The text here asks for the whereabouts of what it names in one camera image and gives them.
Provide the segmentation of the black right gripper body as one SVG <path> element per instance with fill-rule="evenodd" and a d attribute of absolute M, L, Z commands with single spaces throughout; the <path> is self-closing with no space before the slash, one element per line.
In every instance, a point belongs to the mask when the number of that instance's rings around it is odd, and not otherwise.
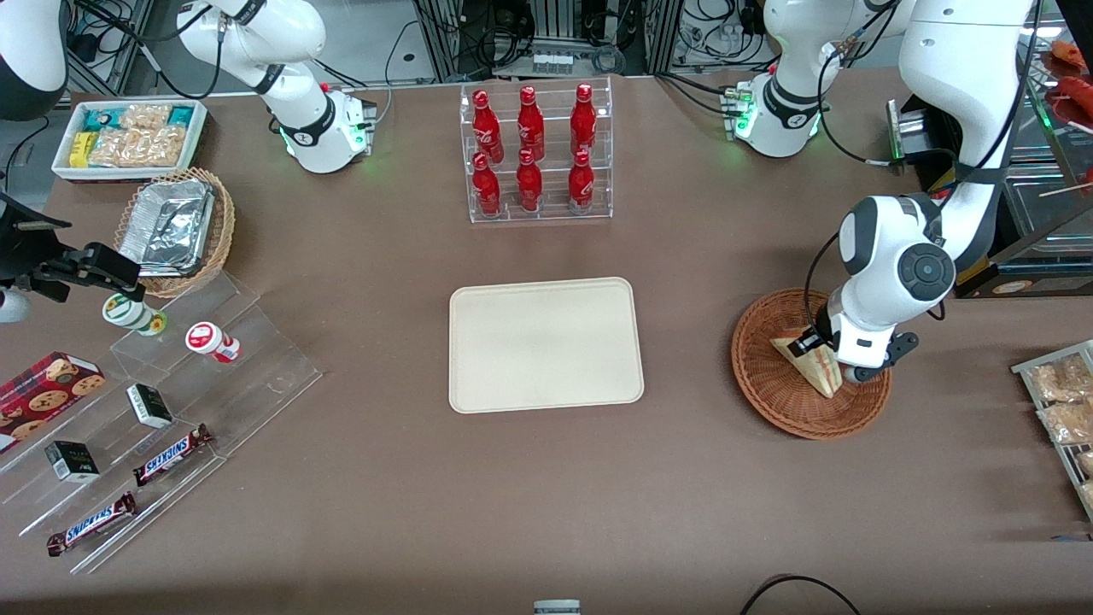
<path fill-rule="evenodd" d="M 58 240 L 56 230 L 67 229 L 72 223 L 24 206 L 7 192 L 1 199 L 1 284 L 10 288 L 17 277 L 30 275 L 46 262 L 61 260 L 69 248 Z"/>

